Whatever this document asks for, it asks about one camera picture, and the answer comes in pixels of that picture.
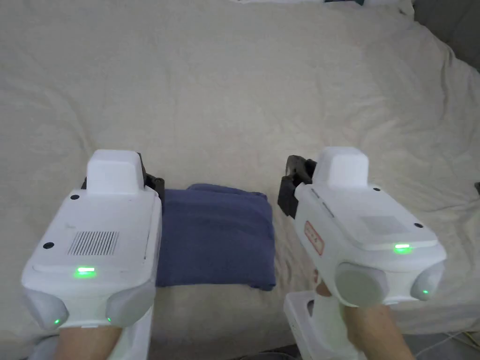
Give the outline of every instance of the red label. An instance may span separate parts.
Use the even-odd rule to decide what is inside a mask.
[[[315,250],[317,250],[317,253],[320,256],[322,256],[322,254],[324,253],[325,243],[323,239],[320,237],[320,235],[318,235],[318,232],[315,231],[315,229],[313,228],[313,226],[310,224],[309,221],[305,223],[305,228],[303,232],[307,236],[308,240],[310,240]]]

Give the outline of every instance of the vent grille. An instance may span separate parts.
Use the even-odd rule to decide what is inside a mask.
[[[73,238],[68,255],[113,255],[118,231],[78,231]]]

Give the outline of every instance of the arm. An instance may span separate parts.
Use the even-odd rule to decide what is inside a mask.
[[[322,296],[332,296],[323,282],[316,290]],[[348,339],[368,360],[414,360],[388,306],[345,307],[344,320]]]
[[[121,330],[113,326],[61,329],[55,360],[106,360]]]

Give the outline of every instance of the wrinkled fabric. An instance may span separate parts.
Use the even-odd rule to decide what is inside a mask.
[[[168,188],[222,184],[272,206],[275,288],[159,288],[158,358],[224,360],[294,342],[283,301],[313,288],[313,265],[276,197],[287,157],[328,145],[364,152],[369,180],[446,248],[435,298],[396,307],[402,331],[475,328],[480,75],[398,11],[12,0],[0,4],[0,53],[3,359],[47,334],[22,305],[22,269],[99,148],[140,152]]]

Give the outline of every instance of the blue towel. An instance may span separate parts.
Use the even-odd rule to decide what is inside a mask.
[[[165,191],[156,285],[275,286],[272,208],[259,192],[209,184]]]

